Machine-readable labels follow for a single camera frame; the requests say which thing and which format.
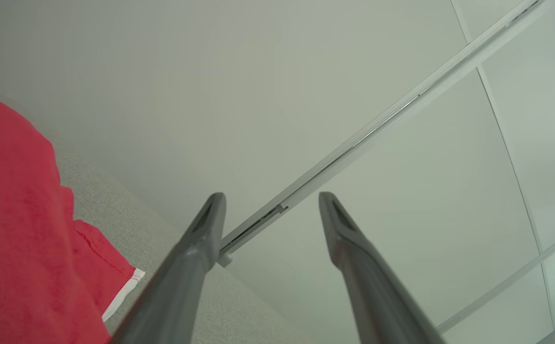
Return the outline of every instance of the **white stripe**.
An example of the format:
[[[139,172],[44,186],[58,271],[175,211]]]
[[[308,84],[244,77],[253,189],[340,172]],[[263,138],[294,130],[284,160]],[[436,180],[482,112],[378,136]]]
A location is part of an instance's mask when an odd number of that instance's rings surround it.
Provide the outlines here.
[[[138,268],[135,269],[135,271],[133,272],[133,276],[131,276],[131,278],[125,283],[125,285],[123,285],[116,296],[114,296],[112,302],[110,302],[110,305],[107,307],[106,311],[103,312],[101,319],[104,323],[110,318],[110,316],[116,313],[116,310],[120,307],[120,305],[122,305],[125,297],[131,292],[131,290],[136,287],[136,285],[138,285],[139,281],[144,277],[144,275],[146,275],[146,272]]]

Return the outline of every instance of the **white wall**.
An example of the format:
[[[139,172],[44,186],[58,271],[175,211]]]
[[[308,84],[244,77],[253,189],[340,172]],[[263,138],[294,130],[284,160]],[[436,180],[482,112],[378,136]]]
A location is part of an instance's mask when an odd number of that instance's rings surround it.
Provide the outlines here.
[[[464,45],[449,0],[0,0],[0,98],[231,231]]]

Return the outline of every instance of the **red fabric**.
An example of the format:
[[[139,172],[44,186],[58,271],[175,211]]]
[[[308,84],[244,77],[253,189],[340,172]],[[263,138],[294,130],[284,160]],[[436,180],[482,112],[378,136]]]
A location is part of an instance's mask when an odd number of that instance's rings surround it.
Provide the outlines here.
[[[50,142],[0,103],[0,344],[103,344],[101,315],[134,268],[74,221]]]

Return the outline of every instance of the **red towel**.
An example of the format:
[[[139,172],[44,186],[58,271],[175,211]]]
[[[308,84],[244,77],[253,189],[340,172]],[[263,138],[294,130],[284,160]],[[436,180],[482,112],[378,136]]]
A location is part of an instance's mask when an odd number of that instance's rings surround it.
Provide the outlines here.
[[[103,344],[101,315],[134,268],[74,221],[50,142],[0,103],[0,344]]]

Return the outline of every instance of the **ceiling track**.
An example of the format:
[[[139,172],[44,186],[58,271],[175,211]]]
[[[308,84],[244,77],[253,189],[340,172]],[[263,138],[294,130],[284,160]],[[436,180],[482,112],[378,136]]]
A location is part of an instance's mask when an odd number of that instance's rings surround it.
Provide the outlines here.
[[[419,111],[455,85],[485,59],[527,28],[529,24],[537,20],[553,1],[524,0],[520,2],[518,6],[490,26],[419,85],[226,235],[221,242],[218,263],[227,266],[232,261],[231,253],[360,157],[371,147],[372,141],[378,137],[380,132],[391,127],[398,119],[414,110]]]

